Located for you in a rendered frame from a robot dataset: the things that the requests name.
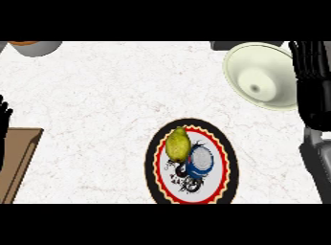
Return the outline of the pale cream bowl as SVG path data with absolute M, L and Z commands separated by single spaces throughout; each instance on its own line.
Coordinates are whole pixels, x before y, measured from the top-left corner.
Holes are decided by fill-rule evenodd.
M 236 45 L 226 53 L 221 70 L 249 103 L 276 111 L 296 108 L 292 57 L 283 48 L 262 42 Z

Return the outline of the black red patterned plate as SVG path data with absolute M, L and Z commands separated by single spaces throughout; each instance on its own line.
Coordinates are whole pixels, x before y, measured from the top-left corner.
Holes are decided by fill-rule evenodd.
M 192 147 L 202 145 L 214 155 L 214 168 L 205 177 L 186 173 L 186 160 L 175 163 L 165 153 L 165 141 L 181 127 Z M 239 185 L 234 150 L 221 131 L 198 119 L 175 120 L 164 125 L 149 142 L 144 172 L 152 199 L 158 204 L 229 204 Z

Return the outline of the blue can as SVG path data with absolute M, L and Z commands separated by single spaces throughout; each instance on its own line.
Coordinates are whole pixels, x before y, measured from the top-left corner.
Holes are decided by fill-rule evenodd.
M 198 145 L 192 147 L 186 160 L 186 173 L 193 179 L 206 176 L 214 168 L 214 155 L 211 151 Z

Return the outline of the yellow-green pear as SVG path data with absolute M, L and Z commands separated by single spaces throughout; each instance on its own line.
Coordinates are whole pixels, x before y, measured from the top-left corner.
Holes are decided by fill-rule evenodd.
M 172 162 L 181 163 L 190 151 L 190 140 L 184 129 L 178 126 L 165 141 L 165 153 Z

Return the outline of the grey pot with orange content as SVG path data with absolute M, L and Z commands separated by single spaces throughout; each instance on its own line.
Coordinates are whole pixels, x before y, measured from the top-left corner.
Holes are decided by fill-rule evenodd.
M 60 41 L 10 41 L 16 51 L 28 57 L 44 56 L 50 54 L 60 46 Z

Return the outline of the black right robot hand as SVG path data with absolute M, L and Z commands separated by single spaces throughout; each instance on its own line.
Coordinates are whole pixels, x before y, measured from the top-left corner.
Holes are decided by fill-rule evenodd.
M 313 130 L 331 132 L 331 70 L 321 41 L 289 41 L 298 114 Z

